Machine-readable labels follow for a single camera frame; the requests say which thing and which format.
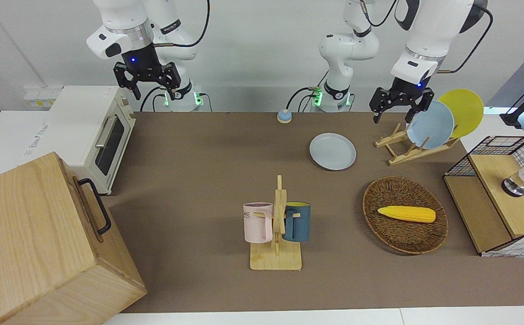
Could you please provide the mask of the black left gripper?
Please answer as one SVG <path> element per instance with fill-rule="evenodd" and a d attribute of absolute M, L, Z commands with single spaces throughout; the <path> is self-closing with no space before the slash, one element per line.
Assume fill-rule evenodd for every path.
<path fill-rule="evenodd" d="M 408 124 L 419 111 L 427 111 L 434 97 L 433 90 L 427 86 L 430 79 L 427 77 L 418 83 L 410 83 L 396 77 L 389 89 L 377 87 L 369 102 L 369 107 L 375 114 L 374 123 L 379 123 L 383 111 L 395 106 L 410 106 Z"/>

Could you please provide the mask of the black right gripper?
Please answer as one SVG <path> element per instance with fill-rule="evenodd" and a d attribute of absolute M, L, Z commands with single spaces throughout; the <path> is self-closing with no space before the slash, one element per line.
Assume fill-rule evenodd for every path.
<path fill-rule="evenodd" d="M 153 44 L 142 49 L 130 50 L 121 54 L 123 62 L 113 68 L 117 84 L 132 91 L 136 100 L 141 99 L 138 82 L 154 82 L 167 89 L 171 101 L 179 100 L 177 88 L 181 86 L 181 76 L 174 62 L 162 64 Z"/>

